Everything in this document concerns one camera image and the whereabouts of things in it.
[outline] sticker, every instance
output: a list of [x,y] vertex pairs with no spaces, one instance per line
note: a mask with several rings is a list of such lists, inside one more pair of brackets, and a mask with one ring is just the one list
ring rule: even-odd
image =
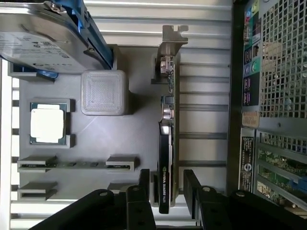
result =
[[82,73],[85,68],[48,39],[28,34],[0,32],[0,55],[35,69],[57,73]]
[[259,112],[243,112],[242,125],[246,127],[258,128],[259,118]]
[[252,192],[254,138],[242,137],[240,155],[239,189]]
[[260,6],[259,0],[255,0],[251,7],[252,16],[254,16],[256,13],[259,12],[259,6]]

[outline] circuit board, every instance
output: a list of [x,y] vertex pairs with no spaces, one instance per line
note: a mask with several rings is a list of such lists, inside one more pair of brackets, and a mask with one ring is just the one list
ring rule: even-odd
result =
[[307,165],[269,151],[259,150],[259,159],[298,176],[307,175]]

